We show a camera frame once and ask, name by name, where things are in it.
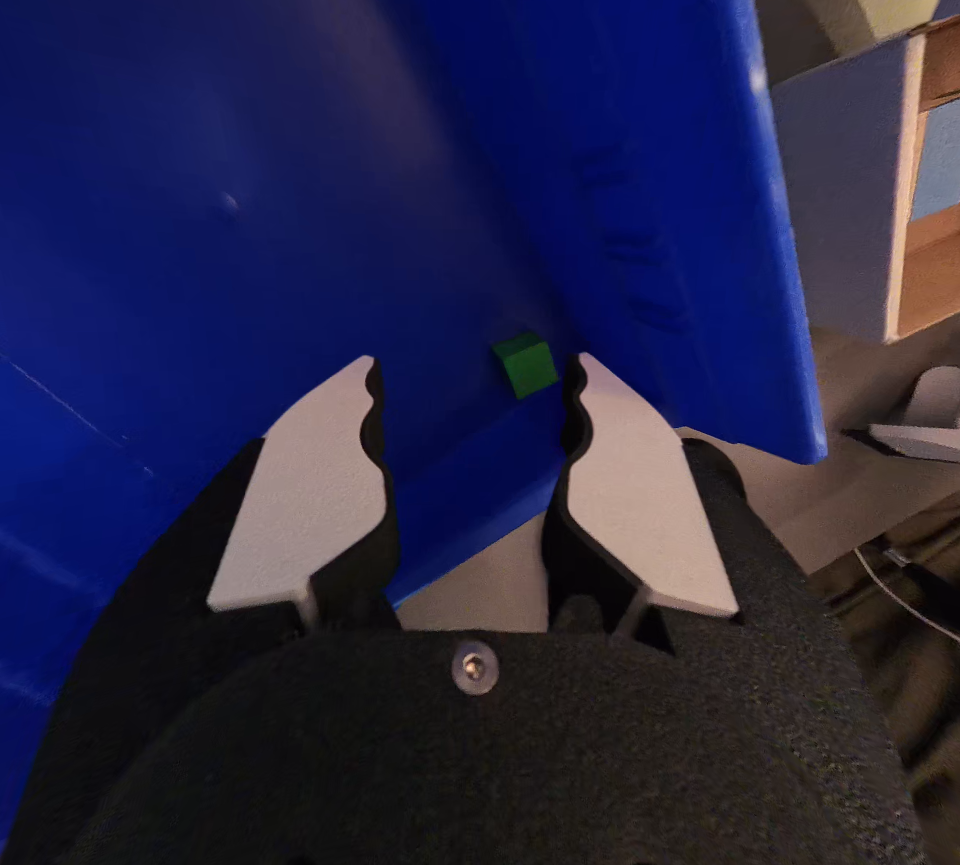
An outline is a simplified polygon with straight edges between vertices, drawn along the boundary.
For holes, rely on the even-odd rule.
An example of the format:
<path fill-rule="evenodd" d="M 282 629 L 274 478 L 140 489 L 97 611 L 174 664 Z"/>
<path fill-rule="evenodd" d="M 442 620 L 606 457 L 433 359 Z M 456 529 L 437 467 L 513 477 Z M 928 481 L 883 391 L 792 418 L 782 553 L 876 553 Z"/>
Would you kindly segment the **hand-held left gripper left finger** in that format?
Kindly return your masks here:
<path fill-rule="evenodd" d="M 380 363 L 362 355 L 268 429 L 206 598 L 212 611 L 290 603 L 319 626 L 383 597 L 401 559 L 384 404 Z"/>

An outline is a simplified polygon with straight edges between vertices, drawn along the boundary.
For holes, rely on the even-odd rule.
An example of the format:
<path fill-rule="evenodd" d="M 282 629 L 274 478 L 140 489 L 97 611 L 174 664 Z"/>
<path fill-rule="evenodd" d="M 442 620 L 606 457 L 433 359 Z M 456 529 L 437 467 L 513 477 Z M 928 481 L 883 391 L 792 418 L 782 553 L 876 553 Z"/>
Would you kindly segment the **green cube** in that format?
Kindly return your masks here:
<path fill-rule="evenodd" d="M 524 331 L 491 346 L 514 397 L 523 401 L 557 384 L 560 376 L 548 343 L 532 331 Z"/>

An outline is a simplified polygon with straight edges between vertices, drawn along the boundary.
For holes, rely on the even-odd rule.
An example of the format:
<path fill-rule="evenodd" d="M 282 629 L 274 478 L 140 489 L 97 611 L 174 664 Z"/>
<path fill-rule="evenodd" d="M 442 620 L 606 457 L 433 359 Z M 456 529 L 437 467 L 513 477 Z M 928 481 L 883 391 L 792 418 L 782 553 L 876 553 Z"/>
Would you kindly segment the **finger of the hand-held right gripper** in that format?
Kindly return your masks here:
<path fill-rule="evenodd" d="M 871 424 L 847 429 L 847 438 L 884 456 L 928 462 L 959 462 L 959 427 Z"/>
<path fill-rule="evenodd" d="M 919 376 L 904 410 L 903 424 L 959 427 L 959 367 L 930 367 Z"/>

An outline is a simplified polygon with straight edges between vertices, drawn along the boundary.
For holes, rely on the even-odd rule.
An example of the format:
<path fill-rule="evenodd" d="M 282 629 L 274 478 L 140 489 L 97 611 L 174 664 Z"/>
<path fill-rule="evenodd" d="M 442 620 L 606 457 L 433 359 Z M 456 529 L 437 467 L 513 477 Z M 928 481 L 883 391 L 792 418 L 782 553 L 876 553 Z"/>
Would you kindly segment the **white cardboard box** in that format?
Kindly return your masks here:
<path fill-rule="evenodd" d="M 959 16 L 774 87 L 810 324 L 892 343 L 959 311 Z"/>

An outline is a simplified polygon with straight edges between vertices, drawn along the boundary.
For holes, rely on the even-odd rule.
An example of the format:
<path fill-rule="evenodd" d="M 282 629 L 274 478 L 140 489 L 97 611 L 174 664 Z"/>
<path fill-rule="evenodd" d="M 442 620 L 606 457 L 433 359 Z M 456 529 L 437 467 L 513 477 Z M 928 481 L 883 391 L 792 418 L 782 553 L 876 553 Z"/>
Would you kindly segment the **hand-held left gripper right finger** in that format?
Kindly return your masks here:
<path fill-rule="evenodd" d="M 563 462 L 541 533 L 547 630 L 639 637 L 654 610 L 735 621 L 738 599 L 681 439 L 597 358 L 564 375 Z"/>

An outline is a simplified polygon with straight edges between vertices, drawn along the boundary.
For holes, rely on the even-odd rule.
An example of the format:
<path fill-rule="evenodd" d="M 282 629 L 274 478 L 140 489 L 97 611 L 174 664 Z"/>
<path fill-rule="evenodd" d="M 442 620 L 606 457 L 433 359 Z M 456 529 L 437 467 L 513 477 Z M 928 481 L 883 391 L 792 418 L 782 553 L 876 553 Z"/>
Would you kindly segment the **blue plastic bin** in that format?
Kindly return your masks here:
<path fill-rule="evenodd" d="M 2 0 L 2 845 L 97 614 L 360 355 L 403 600 L 546 509 L 587 352 L 827 454 L 754 0 Z"/>

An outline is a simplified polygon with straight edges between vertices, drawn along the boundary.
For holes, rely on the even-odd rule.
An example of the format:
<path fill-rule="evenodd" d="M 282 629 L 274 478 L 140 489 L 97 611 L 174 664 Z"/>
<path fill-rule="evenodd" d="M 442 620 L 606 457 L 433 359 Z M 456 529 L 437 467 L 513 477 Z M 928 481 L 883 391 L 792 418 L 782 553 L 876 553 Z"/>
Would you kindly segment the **person's olive clothing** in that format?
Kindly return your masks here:
<path fill-rule="evenodd" d="M 809 578 L 889 726 L 918 810 L 958 817 L 959 495 Z"/>

